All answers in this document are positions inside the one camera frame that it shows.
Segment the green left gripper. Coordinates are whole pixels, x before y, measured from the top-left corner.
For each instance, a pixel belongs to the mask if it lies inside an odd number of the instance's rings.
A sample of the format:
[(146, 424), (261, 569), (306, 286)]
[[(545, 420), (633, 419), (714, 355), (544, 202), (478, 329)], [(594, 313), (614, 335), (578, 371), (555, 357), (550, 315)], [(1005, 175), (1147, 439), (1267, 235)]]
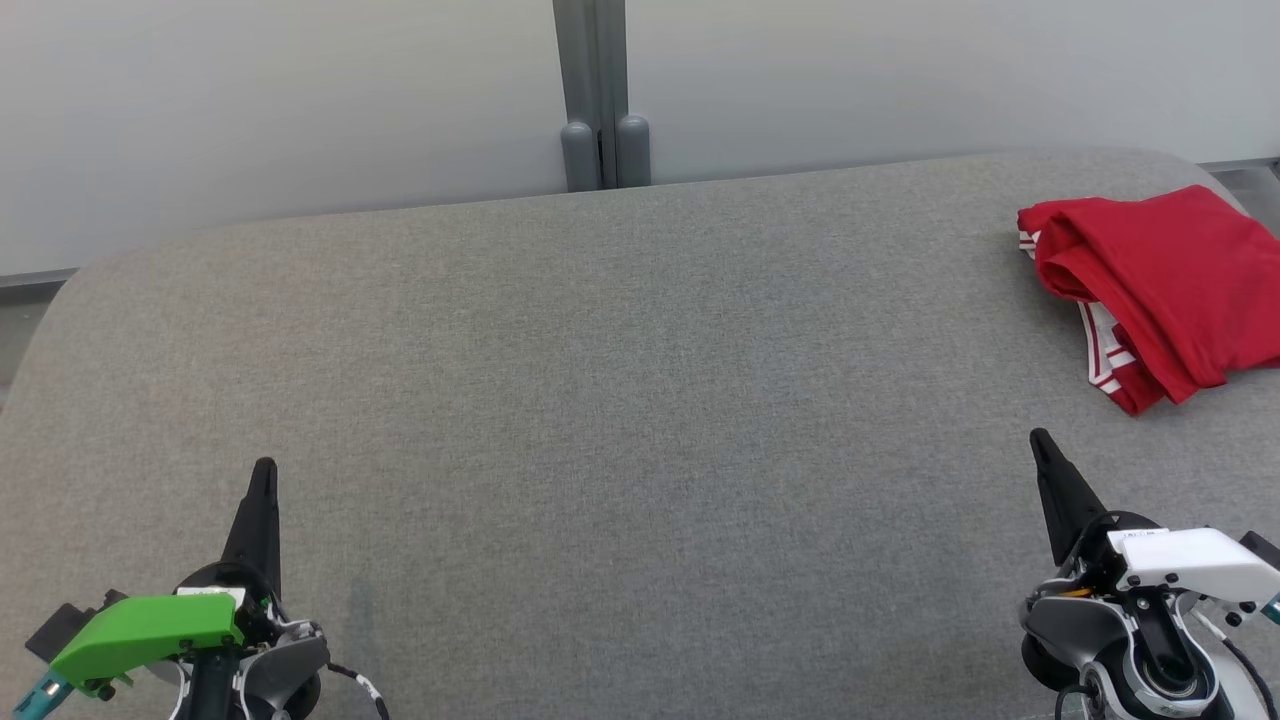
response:
[(90, 697), (166, 661), (230, 650), (241, 659), (275, 643), (285, 621), (282, 591), (278, 466), (260, 457), (236, 511), (221, 562), (187, 577), (169, 594), (127, 596), (96, 615), (47, 666)]

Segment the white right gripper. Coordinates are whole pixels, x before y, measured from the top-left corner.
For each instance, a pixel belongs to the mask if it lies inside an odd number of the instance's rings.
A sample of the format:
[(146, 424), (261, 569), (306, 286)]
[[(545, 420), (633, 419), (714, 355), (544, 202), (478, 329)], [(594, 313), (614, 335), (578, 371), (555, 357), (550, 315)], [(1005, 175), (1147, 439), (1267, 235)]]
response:
[(1280, 568), (1211, 527), (1171, 530), (1108, 512), (1044, 428), (1030, 432), (1036, 484), (1059, 578), (1096, 597), (1187, 592), (1224, 603), (1280, 596)]

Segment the red basketball jersey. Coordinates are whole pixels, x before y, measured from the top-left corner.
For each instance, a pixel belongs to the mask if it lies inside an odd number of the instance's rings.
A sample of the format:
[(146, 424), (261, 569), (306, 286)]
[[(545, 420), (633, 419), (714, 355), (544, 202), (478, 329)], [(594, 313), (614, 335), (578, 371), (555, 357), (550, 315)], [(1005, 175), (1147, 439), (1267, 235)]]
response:
[(1164, 400), (1280, 368), (1280, 238), (1212, 190), (1039, 202), (1018, 213), (1018, 229), (1041, 284), (1102, 304)]

